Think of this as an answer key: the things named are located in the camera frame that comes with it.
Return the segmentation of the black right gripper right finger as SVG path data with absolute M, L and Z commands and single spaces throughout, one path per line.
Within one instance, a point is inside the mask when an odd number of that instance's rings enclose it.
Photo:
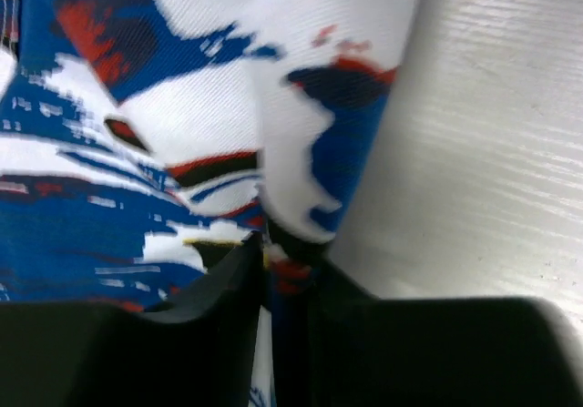
M 310 296 L 308 406 L 579 406 L 556 307 L 521 297 L 381 299 L 329 262 Z

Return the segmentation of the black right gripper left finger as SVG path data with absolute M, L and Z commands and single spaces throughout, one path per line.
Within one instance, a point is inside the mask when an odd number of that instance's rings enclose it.
M 154 310 L 1 307 L 4 406 L 245 406 L 263 280 L 251 234 Z

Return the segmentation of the blue red white patterned trousers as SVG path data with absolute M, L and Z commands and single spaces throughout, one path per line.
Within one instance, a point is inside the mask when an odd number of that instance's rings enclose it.
M 308 306 L 418 0 L 1 0 L 1 307 L 157 308 L 251 234 L 249 402 L 308 406 Z

